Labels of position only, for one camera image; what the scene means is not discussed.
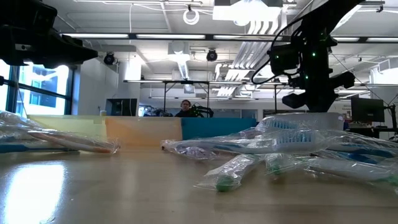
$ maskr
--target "white ceiling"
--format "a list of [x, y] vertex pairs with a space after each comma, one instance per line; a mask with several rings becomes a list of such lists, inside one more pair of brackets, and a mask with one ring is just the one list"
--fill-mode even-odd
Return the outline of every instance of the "white ceiling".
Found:
[[[297, 6], [288, 12], [292, 18], [306, 6], [310, 0], [296, 0]], [[398, 11], [398, 1], [385, 0], [385, 10]], [[204, 6], [201, 9], [212, 10], [213, 0], [202, 0]], [[58, 15], [72, 25], [60, 19], [56, 20], [55, 28], [62, 32], [130, 32], [129, 10], [130, 5], [106, 5], [102, 3], [83, 3], [73, 0], [44, 0], [58, 9]], [[149, 6], [161, 9], [160, 6]], [[168, 6], [166, 9], [184, 9], [185, 6]], [[167, 11], [171, 30], [168, 30], [165, 16], [162, 11], [154, 11], [139, 6], [133, 6], [131, 11], [131, 32], [146, 33], [202, 33], [202, 34], [243, 34], [247, 27], [239, 27], [230, 21], [213, 21], [210, 15], [200, 14], [199, 22], [190, 26], [182, 19], [183, 11]], [[357, 12], [345, 25], [336, 30], [334, 35], [367, 35], [367, 36], [397, 36], [398, 35], [398, 14], [382, 12]], [[105, 45], [135, 45], [147, 60], [148, 68], [143, 70], [145, 75], [151, 73], [171, 73], [177, 69], [177, 64], [167, 59], [167, 41], [143, 41], [143, 40], [92, 40], [91, 44], [95, 47]], [[195, 60], [188, 62], [191, 70], [211, 70], [214, 71], [216, 63], [206, 62], [206, 51], [215, 48], [218, 53], [218, 60], [234, 60], [241, 46], [240, 42], [189, 42], [191, 52], [195, 51]], [[346, 68], [358, 68], [357, 76], [367, 79], [367, 68], [374, 66], [374, 63], [358, 62], [357, 55], [361, 55], [363, 60], [373, 61], [383, 56], [398, 55], [397, 44], [340, 44], [333, 47], [333, 53], [344, 64]], [[330, 57], [331, 68], [334, 74], [340, 73], [345, 69], [333, 56]]]

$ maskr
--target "window frame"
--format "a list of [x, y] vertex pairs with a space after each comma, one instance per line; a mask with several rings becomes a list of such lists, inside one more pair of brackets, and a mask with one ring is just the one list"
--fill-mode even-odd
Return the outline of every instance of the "window frame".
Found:
[[68, 66], [69, 68], [69, 76], [67, 80], [67, 94], [62, 95], [56, 92], [48, 91], [48, 90], [43, 90], [41, 88], [37, 88], [34, 86], [29, 86], [23, 83], [19, 83], [19, 71], [20, 67], [19, 66], [10, 66], [10, 74], [9, 74], [9, 79], [4, 80], [4, 84], [8, 86], [8, 96], [7, 96], [7, 105], [6, 105], [6, 111], [9, 111], [11, 113], [16, 112], [17, 108], [17, 99], [18, 99], [18, 91], [16, 89], [16, 82], [18, 82], [18, 86], [22, 90], [30, 90], [36, 93], [41, 93], [45, 94], [48, 96], [55, 96], [57, 98], [63, 98], [65, 99], [65, 115], [70, 115], [72, 114], [72, 99], [73, 99], [73, 82], [75, 79], [75, 71], [77, 69], [77, 66]]

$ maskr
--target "computer monitor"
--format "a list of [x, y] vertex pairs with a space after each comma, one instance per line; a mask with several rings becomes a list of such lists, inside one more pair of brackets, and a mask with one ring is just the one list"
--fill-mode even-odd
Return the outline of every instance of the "computer monitor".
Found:
[[351, 98], [353, 121], [384, 122], [384, 104], [382, 100]]

